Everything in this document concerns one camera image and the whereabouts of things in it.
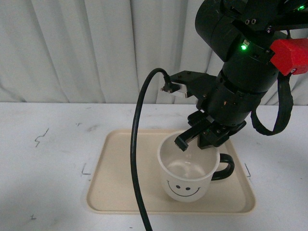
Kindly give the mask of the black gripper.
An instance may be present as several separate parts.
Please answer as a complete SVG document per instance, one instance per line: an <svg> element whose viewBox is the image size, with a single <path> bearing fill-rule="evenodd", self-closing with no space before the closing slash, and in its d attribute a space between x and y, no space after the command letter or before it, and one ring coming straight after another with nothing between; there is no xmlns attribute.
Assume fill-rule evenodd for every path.
<svg viewBox="0 0 308 231"><path fill-rule="evenodd" d="M229 89L224 84L188 84L187 90L198 99L198 111L188 116L191 128L174 140L183 152L195 138L201 150L220 147L229 139L228 133L239 131L248 114L260 104L259 92Z"/></svg>

